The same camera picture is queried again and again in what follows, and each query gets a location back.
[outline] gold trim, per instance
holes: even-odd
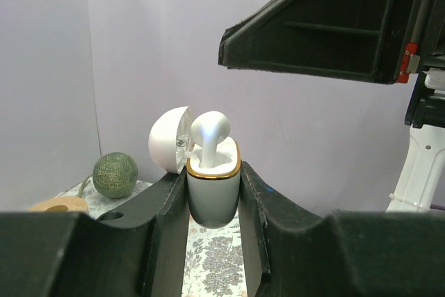
[[[234,142],[236,144],[236,155],[238,157],[238,161],[236,162],[236,166],[233,169],[233,171],[225,173],[225,174],[220,174],[220,175],[209,175],[209,174],[198,173],[192,169],[192,166],[190,163],[190,158],[188,158],[187,159],[187,173],[190,174],[190,176],[195,177],[197,179],[222,180],[222,179],[230,179],[231,177],[234,177],[235,175],[238,174],[239,170],[241,169],[241,154],[239,152],[239,146],[236,141],[234,141]]]

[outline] hole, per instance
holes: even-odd
[[[48,208],[46,211],[65,212],[68,211],[68,207],[66,205],[55,205],[54,207]]]
[[[116,220],[123,216],[124,216],[124,214],[122,212],[112,211],[112,212],[106,212],[105,214],[100,216],[97,220],[99,222],[104,221],[104,220]]]

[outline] wooden object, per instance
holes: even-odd
[[[34,207],[30,208],[29,211],[82,211],[88,213],[88,204],[85,200],[78,198],[77,196],[61,196],[36,204]]]

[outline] green melon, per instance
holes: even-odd
[[[138,180],[138,166],[128,154],[114,152],[97,161],[92,171],[96,190],[108,198],[131,194]]]

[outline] cord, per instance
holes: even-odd
[[[445,205],[432,204],[430,208],[445,211]]]
[[[85,179],[85,181],[82,182],[81,188],[79,189],[79,192],[77,193],[78,198],[82,198],[82,192],[83,192],[84,188],[87,187],[87,185],[90,183],[91,177],[92,177],[92,175],[88,175],[87,178]]]

